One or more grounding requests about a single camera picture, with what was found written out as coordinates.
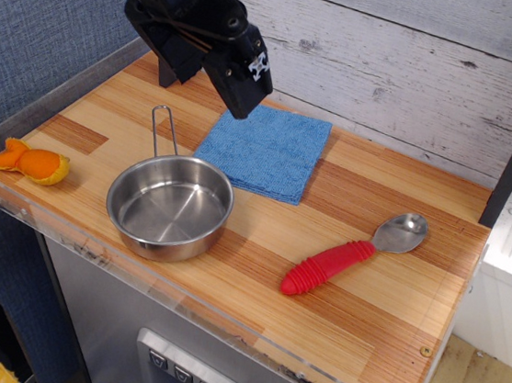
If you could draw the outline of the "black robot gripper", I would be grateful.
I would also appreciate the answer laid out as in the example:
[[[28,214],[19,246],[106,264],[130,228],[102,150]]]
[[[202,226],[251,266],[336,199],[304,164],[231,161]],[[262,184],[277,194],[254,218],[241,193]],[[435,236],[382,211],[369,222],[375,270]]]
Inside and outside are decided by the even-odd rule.
[[[160,86],[204,69],[235,119],[272,94],[266,44],[239,0],[127,0],[125,15],[158,57]]]

